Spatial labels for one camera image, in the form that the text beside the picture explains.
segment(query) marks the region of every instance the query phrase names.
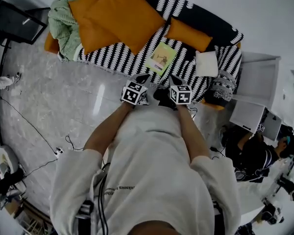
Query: wall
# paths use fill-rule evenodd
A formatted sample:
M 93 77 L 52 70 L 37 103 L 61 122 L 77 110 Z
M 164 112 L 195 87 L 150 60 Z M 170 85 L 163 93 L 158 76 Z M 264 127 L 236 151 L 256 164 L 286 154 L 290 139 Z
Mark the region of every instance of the wall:
M 245 34 L 242 50 L 294 65 L 294 0 L 190 0 Z

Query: white pillow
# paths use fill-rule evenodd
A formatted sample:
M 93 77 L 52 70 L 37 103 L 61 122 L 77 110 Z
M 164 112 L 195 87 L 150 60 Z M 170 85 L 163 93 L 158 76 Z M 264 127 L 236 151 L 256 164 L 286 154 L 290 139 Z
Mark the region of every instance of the white pillow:
M 215 51 L 200 53 L 196 51 L 196 74 L 197 76 L 218 76 L 218 62 Z

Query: white sweatshirt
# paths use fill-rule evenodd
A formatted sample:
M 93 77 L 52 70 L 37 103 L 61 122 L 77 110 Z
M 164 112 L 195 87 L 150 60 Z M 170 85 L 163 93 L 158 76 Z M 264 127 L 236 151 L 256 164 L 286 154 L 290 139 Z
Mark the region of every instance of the white sweatshirt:
M 103 205 L 110 235 L 127 235 L 150 220 L 167 222 L 182 235 L 213 235 L 212 199 L 222 208 L 226 234 L 238 228 L 232 161 L 198 156 L 190 163 L 171 109 L 137 107 L 109 147 L 109 158 Z M 102 234 L 97 205 L 101 162 L 94 150 L 61 155 L 50 199 L 51 220 L 59 234 L 76 234 L 75 216 L 87 198 L 95 205 L 92 234 Z

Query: black cable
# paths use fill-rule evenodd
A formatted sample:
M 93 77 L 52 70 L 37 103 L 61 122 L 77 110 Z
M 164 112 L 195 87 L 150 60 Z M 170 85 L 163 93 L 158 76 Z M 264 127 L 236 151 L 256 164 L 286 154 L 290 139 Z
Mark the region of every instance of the black cable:
M 10 105 L 18 114 L 20 114 L 21 117 L 24 118 L 26 120 L 26 122 L 29 123 L 37 131 L 37 133 L 46 141 L 46 143 L 49 145 L 50 149 L 55 154 L 54 149 L 51 147 L 51 145 L 49 144 L 49 142 L 43 137 L 43 135 L 37 130 L 37 128 L 34 125 L 32 125 L 17 109 L 15 109 L 15 107 L 12 104 L 10 104 L 8 101 L 6 101 L 5 99 L 3 99 L 1 96 L 0 96 L 0 99 L 2 101 L 6 102 L 8 105 Z
M 55 160 L 49 161 L 49 162 L 47 162 L 46 164 L 44 164 L 44 165 L 38 167 L 37 169 L 32 170 L 29 174 L 27 174 L 26 176 L 24 176 L 24 178 L 27 178 L 27 177 L 28 177 L 30 174 L 32 174 L 34 171 L 39 170 L 41 167 L 44 167 L 44 166 L 46 166 L 47 164 L 52 163 L 52 162 L 54 162 L 54 161 L 56 161 L 56 160 L 58 160 L 58 159 L 55 159 Z
M 107 175 L 104 176 L 101 184 L 102 184 L 102 188 L 101 188 L 101 197 L 100 197 L 100 202 L 101 202 L 101 209 L 102 209 L 102 216 L 103 216 L 103 222 L 105 224 L 105 227 L 106 227 L 106 235 L 109 235 L 109 229 L 108 229 L 108 224 L 107 224 L 107 220 L 106 220 L 106 216 L 104 215 L 104 210 L 103 210 L 103 201 L 102 201 L 102 198 L 103 198 L 103 187 L 104 187 L 104 184 L 106 182 L 106 179 L 107 179 Z
M 192 117 L 192 119 L 194 119 L 194 117 L 197 115 L 198 109 L 197 108 L 190 108 L 190 107 L 187 107 L 187 109 L 196 111 L 195 115 Z
M 225 157 L 225 155 L 222 154 L 222 152 L 224 151 L 225 147 L 222 149 L 222 151 L 219 151 L 217 148 L 215 147 L 210 147 L 210 150 L 214 151 L 214 152 L 219 152 L 223 157 Z
M 68 142 L 68 143 L 70 143 L 70 144 L 72 145 L 73 150 L 75 150 L 75 151 L 80 151 L 80 150 L 84 149 L 84 147 L 83 147 L 83 148 L 80 148 L 80 149 L 75 149 L 75 147 L 74 147 L 74 145 L 73 145 L 73 143 L 72 143 L 72 141 L 71 141 L 69 135 L 66 135 L 66 136 L 65 136 L 65 141 Z
M 53 150 L 53 148 L 51 147 L 51 145 L 49 144 L 49 142 L 43 137 L 43 135 L 37 130 L 37 128 L 34 126 L 34 125 L 32 125 L 17 109 L 15 109 L 15 107 L 12 105 L 12 104 L 10 104 L 7 100 L 5 100 L 5 99 L 3 99 L 1 96 L 0 96 L 0 99 L 2 100 L 2 101 L 4 101 L 4 102 L 6 102 L 8 105 L 10 105 L 18 114 L 20 114 L 21 115 L 21 117 L 22 118 L 24 118 L 25 120 L 26 120 L 26 122 L 27 123 L 29 123 L 36 131 L 37 131 L 37 133 L 46 141 L 46 143 L 48 144 L 48 146 L 50 147 L 50 149 L 53 151 L 53 153 L 55 154 L 55 152 L 54 152 L 54 150 Z M 34 169 L 33 171 L 31 171 L 29 174 L 27 174 L 26 176 L 24 176 L 24 178 L 27 178 L 30 174 L 32 174 L 34 171 L 36 171 L 36 170 L 39 170 L 40 168 L 42 168 L 42 167 L 44 167 L 44 166 L 46 166 L 47 164 L 49 164 L 49 163 L 52 163 L 52 162 L 54 162 L 54 161 L 56 161 L 56 160 L 58 160 L 58 159 L 55 159 L 55 160 L 52 160 L 52 161 L 49 161 L 49 162 L 47 162 L 46 164 L 44 164 L 44 165 L 42 165 L 42 166 L 40 166 L 40 167 L 38 167 L 37 169 Z
M 111 163 L 107 163 L 103 166 L 101 170 L 104 170 L 108 165 Z M 106 217 L 104 215 L 104 210 L 103 210 L 103 187 L 106 182 L 107 174 L 103 177 L 101 184 L 99 186 L 99 194 L 98 194 L 98 213 L 99 213 L 99 218 L 100 218 L 100 223 L 101 223 L 101 228 L 102 228 L 102 234 L 103 235 L 108 235 L 109 234 L 109 229 L 108 229 L 108 224 Z
M 103 182 L 103 179 L 101 181 L 101 184 L 99 186 L 99 194 L 98 194 L 98 214 L 99 214 L 99 219 L 100 219 L 100 223 L 101 223 L 101 229 L 102 229 L 102 234 L 105 235 L 105 227 L 103 225 L 103 218 L 101 217 L 101 210 L 100 210 L 100 204 L 101 204 L 101 189 L 103 188 L 102 186 L 102 182 Z

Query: orange pillow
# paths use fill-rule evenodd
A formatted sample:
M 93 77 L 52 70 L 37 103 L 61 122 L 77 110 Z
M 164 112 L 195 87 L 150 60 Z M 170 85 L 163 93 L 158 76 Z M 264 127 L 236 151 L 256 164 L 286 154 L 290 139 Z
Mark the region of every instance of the orange pillow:
M 51 35 L 51 33 L 48 33 L 48 36 L 45 41 L 45 51 L 52 52 L 54 54 L 58 54 L 58 51 L 60 50 L 59 42 L 57 39 L 54 39 Z
M 212 40 L 212 37 L 174 18 L 171 18 L 171 26 L 165 37 L 184 42 L 199 52 L 205 52 Z
M 204 105 L 210 106 L 210 107 L 212 107 L 213 109 L 215 109 L 217 111 L 222 111 L 224 109 L 223 106 L 207 103 L 204 98 L 202 99 L 201 103 L 204 104 Z
M 134 55 L 165 23 L 145 0 L 99 0 L 85 17 L 116 35 Z
M 88 8 L 98 0 L 74 0 L 69 5 L 74 18 L 79 25 L 79 36 L 85 54 L 120 42 L 111 32 L 85 18 Z

